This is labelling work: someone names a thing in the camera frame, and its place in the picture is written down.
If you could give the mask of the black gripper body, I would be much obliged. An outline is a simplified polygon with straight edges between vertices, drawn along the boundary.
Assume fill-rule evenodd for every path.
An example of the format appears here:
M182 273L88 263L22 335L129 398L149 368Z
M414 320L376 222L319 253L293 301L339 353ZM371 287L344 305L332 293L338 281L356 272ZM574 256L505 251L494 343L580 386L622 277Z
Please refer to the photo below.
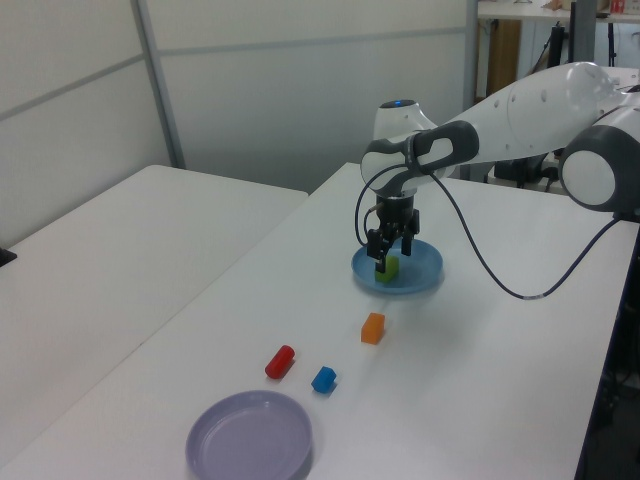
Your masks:
M416 210L413 197L382 199L380 229L385 239L412 239L416 235Z

